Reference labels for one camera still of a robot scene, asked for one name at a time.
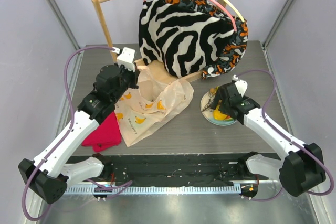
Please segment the yellow lemon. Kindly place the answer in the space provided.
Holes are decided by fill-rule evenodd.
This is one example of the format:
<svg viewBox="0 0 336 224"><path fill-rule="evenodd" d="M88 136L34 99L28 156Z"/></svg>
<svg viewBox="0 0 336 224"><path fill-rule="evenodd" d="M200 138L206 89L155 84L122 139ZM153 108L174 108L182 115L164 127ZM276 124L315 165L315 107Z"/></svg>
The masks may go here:
<svg viewBox="0 0 336 224"><path fill-rule="evenodd" d="M213 117L217 121L223 121L228 117L228 115L222 113L220 110L214 110Z"/></svg>

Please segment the banana print plastic bag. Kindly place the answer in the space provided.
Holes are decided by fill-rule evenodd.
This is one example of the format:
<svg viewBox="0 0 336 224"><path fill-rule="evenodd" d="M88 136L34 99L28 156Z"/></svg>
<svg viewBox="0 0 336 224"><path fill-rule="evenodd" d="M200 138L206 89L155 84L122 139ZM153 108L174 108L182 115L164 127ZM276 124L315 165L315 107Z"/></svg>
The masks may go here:
<svg viewBox="0 0 336 224"><path fill-rule="evenodd" d="M115 105L119 129L128 147L152 135L180 114L189 106L194 94L188 81L158 82L145 66L140 67L138 86L127 89Z"/></svg>

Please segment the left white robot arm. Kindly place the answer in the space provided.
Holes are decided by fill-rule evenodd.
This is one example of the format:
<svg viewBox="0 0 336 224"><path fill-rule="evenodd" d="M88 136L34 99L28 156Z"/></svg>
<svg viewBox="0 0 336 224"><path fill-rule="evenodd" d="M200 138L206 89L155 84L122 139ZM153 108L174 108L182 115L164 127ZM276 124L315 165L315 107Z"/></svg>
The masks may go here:
<svg viewBox="0 0 336 224"><path fill-rule="evenodd" d="M84 139L115 110L128 88L137 89L139 70L135 63L101 68L93 90L83 98L69 125L32 161L23 159L19 172L24 183L46 203L53 204L66 189L87 179L105 182L112 174L111 161L101 154L71 165L66 162Z"/></svg>

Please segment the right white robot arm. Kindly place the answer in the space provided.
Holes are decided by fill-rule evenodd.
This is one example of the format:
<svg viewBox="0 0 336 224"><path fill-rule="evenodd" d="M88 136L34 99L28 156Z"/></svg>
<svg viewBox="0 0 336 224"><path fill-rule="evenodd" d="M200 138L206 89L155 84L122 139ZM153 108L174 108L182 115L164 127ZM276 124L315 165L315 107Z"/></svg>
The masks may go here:
<svg viewBox="0 0 336 224"><path fill-rule="evenodd" d="M245 96L247 82L237 80L219 86L211 108L237 120L259 135L278 155L278 159L252 154L237 166L242 179L255 174L277 180L292 196L300 196L325 181L321 148L295 138L274 122L261 106Z"/></svg>

